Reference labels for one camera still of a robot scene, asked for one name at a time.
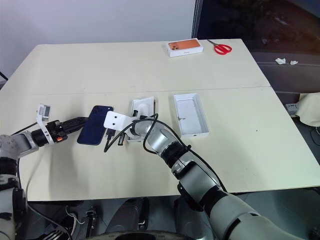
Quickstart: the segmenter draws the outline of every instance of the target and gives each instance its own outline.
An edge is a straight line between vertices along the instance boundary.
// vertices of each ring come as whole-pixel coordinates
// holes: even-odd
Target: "orange phone box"
[[[197,54],[204,51],[204,47],[197,38],[168,42],[166,46],[169,57]]]

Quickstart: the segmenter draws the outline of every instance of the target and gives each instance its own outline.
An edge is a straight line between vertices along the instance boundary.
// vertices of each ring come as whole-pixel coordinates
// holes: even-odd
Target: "tissue paper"
[[[283,58],[283,59],[277,58],[277,59],[275,59],[275,61],[276,61],[276,63],[279,64],[279,65],[281,65],[281,64],[286,64],[286,59],[285,59],[285,58]]]

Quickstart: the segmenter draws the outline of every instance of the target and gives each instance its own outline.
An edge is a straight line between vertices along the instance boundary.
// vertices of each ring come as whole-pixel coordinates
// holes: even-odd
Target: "white cloth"
[[[300,121],[313,127],[320,127],[320,92],[300,94],[296,115]]]

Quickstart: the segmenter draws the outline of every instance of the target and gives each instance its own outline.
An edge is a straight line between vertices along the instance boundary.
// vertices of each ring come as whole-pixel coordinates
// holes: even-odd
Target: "black cable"
[[[109,142],[112,139],[112,137],[115,135],[115,133],[116,133],[116,130],[111,129],[111,128],[107,129],[107,131],[106,131],[107,137],[106,137],[106,143],[105,143],[104,149],[108,148]]]
[[[9,240],[11,240],[10,237],[8,236],[8,234],[6,234],[4,231],[1,231],[1,230],[0,230],[0,234],[5,235]]]
[[[22,129],[21,129],[21,130],[19,130],[19,131],[16,131],[16,132],[15,132],[15,133],[13,133],[12,135],[15,135],[15,134],[21,133],[21,132],[23,132],[24,130],[29,129],[29,128],[33,127],[34,125],[36,125],[36,124],[37,124],[37,122],[34,122],[34,123],[32,123],[31,125],[26,126],[25,128],[22,128]]]
[[[146,133],[146,135],[145,135],[145,137],[144,137],[144,140],[143,140],[143,144],[142,144],[143,149],[146,150],[148,153],[151,153],[151,154],[157,154],[157,153],[156,153],[155,151],[151,151],[151,150],[147,149],[147,147],[146,147],[146,141],[147,141],[147,138],[149,137],[152,129],[153,129],[154,126],[156,125],[156,122],[157,122],[158,117],[159,117],[158,113],[156,113],[154,116],[155,116],[155,118],[154,118],[154,120],[153,120],[153,122],[152,122],[152,125],[151,125],[149,131]]]
[[[320,134],[319,134],[319,132],[318,132],[318,128],[315,127],[315,129],[312,129],[312,130],[310,131],[310,137],[311,137],[313,143],[314,143],[315,145],[317,145],[317,146],[320,147],[320,144],[316,143],[316,141],[315,141],[315,139],[314,139],[314,136],[312,135],[312,133],[313,133],[314,130],[315,130],[315,131],[317,132],[317,134],[320,136]]]
[[[18,177],[19,185],[20,185],[20,188],[21,188],[20,168],[19,168],[19,167],[20,167],[20,158],[18,158],[18,160],[17,160],[16,175],[17,175],[17,177]],[[28,200],[26,201],[26,205],[27,205],[27,207],[28,207],[31,211],[33,211],[34,213],[38,214],[39,216],[41,216],[41,217],[43,217],[44,219],[46,219],[46,220],[48,220],[49,222],[51,222],[52,224],[57,225],[59,228],[61,228],[61,230],[68,235],[69,240],[72,240],[71,234],[69,233],[69,231],[68,231],[65,227],[63,227],[62,225],[60,225],[60,224],[57,223],[56,221],[52,220],[50,217],[42,214],[42,213],[39,212],[38,210],[34,209],[32,206],[29,205]]]
[[[18,181],[19,181],[19,188],[21,189],[21,181],[20,181],[20,158],[18,158],[18,160],[16,161],[16,176],[18,177]]]
[[[185,145],[185,143],[180,139],[180,137],[178,136],[178,134],[170,127],[168,126],[167,124],[165,124],[164,122],[162,121],[159,121],[159,120],[155,120],[155,119],[150,119],[150,118],[144,118],[144,119],[140,119],[140,120],[137,120],[137,121],[134,121],[132,123],[130,123],[128,126],[126,126],[122,131],[120,131],[115,137],[114,139],[110,142],[110,144],[108,145],[108,148],[105,149],[104,152],[106,152],[111,146],[112,144],[114,144],[116,142],[116,140],[120,137],[121,134],[123,134],[127,129],[129,129],[131,126],[133,126],[134,124],[137,124],[137,123],[140,123],[140,122],[144,122],[144,121],[153,121],[155,123],[159,123],[159,124],[162,124],[163,126],[165,126],[167,129],[169,129],[172,134],[178,139],[178,141],[181,143],[181,145],[186,148],[188,151],[190,151],[191,153],[193,153],[197,158],[200,159],[200,161],[202,161],[208,169],[210,169],[210,171],[212,171],[216,177],[218,178],[219,180],[219,183],[221,185],[221,188],[223,191],[225,191],[227,193],[227,189],[225,188],[225,186],[223,185],[222,181],[220,180],[219,176],[216,174],[216,172],[212,169],[212,167],[202,158],[200,157],[196,152],[194,152],[193,150],[191,150],[191,145]]]
[[[6,77],[6,75],[4,75],[1,71],[0,71],[0,76],[3,77],[5,80],[8,81],[8,78]]]
[[[29,208],[31,211],[33,211],[34,213],[38,214],[39,216],[41,216],[41,217],[43,217],[44,219],[46,219],[46,220],[48,220],[49,222],[51,222],[52,224],[57,225],[59,228],[61,228],[61,230],[68,235],[69,240],[72,240],[71,234],[70,234],[69,231],[68,231],[67,229],[65,229],[62,225],[60,225],[59,223],[55,222],[55,221],[52,220],[50,217],[47,217],[46,215],[42,214],[42,213],[39,212],[38,210],[34,209],[32,206],[29,205],[29,202],[28,202],[28,201],[26,202],[26,205],[27,205],[28,208]]]

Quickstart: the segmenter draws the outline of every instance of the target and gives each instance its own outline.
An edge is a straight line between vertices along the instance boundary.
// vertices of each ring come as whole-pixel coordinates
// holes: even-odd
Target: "white wall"
[[[38,44],[191,37],[195,0],[0,0],[0,71],[10,77]]]

